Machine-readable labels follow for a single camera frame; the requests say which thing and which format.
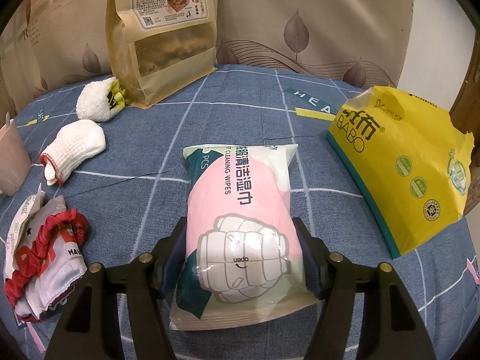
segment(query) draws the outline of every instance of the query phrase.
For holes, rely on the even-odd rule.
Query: beige curtain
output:
[[[107,0],[24,0],[0,36],[0,107],[107,74]]]
[[[396,86],[413,0],[218,0],[219,63]]]

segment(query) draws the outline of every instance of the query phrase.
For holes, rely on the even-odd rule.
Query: pink wet wipes package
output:
[[[187,147],[185,266],[170,328],[205,330],[279,318],[316,302],[290,217],[297,145]]]

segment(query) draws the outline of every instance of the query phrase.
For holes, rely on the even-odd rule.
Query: red fabric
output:
[[[85,242],[86,233],[90,227],[87,218],[77,212],[76,208],[50,215],[45,223],[40,226],[37,238],[33,241],[31,249],[27,252],[23,265],[15,270],[10,280],[5,281],[4,291],[10,305],[15,304],[25,293],[25,287],[42,268],[42,263],[47,257],[50,242],[53,242],[62,227],[71,226],[78,246]]]
[[[62,185],[64,183],[64,181],[62,180],[62,178],[60,177],[60,172],[59,172],[59,169],[57,167],[57,164],[55,163],[55,161],[52,159],[52,157],[50,157],[49,154],[47,153],[42,153],[40,154],[40,158],[39,158],[39,161],[40,163],[43,165],[43,166],[46,166],[47,165],[47,160],[51,163],[51,165],[53,166],[53,169],[55,170],[55,178],[57,179],[58,181],[58,185]]]

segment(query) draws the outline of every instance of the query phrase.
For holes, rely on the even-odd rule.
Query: plaid pattern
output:
[[[286,90],[308,93],[339,109],[361,89],[290,71],[222,66],[148,111],[126,107],[102,123],[107,149],[82,163],[65,185],[47,187],[38,156],[62,126],[77,120],[75,104],[84,85],[53,91],[16,118],[33,165],[15,196],[0,196],[2,240],[16,210],[41,181],[48,198],[64,195],[67,206],[77,208],[91,223],[92,235],[82,249],[87,264],[124,264],[152,250],[160,237],[172,231],[178,220],[173,212],[186,213],[184,147],[298,143],[289,168],[292,216],[300,216],[330,250],[342,252],[355,263],[376,266],[390,261],[368,206],[326,141],[330,122],[297,116],[295,107],[306,108],[308,104]],[[49,117],[27,126],[41,113]],[[466,269],[467,258],[477,266],[462,219],[392,262],[421,313],[440,360],[450,358],[477,318],[479,290]],[[3,262],[4,251],[0,251]],[[171,301],[162,302],[160,310],[174,351],[185,360],[301,359],[321,309],[317,304],[277,320],[236,329],[179,332],[168,330]],[[126,306],[126,298],[120,296],[122,341],[126,358],[134,359]],[[358,295],[345,359],[356,356],[362,307],[363,298]],[[3,295],[0,317],[27,356],[43,358],[27,329],[17,328]],[[45,346],[58,318],[59,312],[33,325]]]

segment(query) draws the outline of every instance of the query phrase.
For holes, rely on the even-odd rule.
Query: teal stripe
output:
[[[378,227],[380,227],[380,230],[382,231],[383,238],[385,238],[385,242],[387,243],[388,249],[390,250],[390,255],[392,256],[392,259],[396,259],[400,257],[400,251],[397,248],[397,244],[395,243],[393,235],[390,232],[390,229],[388,228],[387,223],[385,222],[385,219],[383,218],[382,213],[378,209],[378,206],[375,203],[374,198],[370,194],[367,186],[365,185],[362,178],[358,174],[357,170],[354,168],[354,166],[352,165],[352,163],[350,162],[346,154],[343,152],[341,147],[337,144],[337,141],[335,141],[335,138],[329,131],[327,131],[327,140],[328,142],[330,142],[333,149],[337,152],[338,156],[340,157],[342,162],[345,164],[349,173],[352,175],[353,179],[357,183],[358,188],[362,192],[363,198],[366,200],[373,216],[375,217],[375,220],[377,221]]]

